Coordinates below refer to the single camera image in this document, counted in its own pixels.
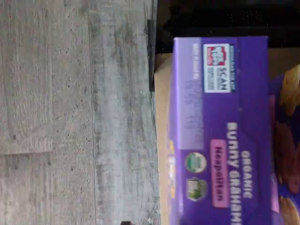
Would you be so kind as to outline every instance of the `gray wood floor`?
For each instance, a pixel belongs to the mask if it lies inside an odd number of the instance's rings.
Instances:
[[[160,224],[151,7],[0,0],[0,225]]]

